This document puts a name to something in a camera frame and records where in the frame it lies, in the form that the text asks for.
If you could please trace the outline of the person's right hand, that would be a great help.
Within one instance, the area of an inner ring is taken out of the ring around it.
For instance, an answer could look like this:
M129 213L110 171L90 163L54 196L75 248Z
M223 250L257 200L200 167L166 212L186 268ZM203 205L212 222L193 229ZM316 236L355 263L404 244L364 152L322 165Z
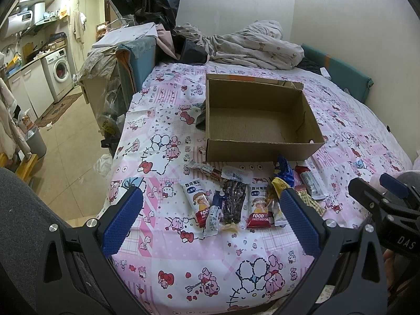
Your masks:
M394 262L396 255L393 251L386 249L383 254L384 268L386 272L387 288L390 289L394 284Z

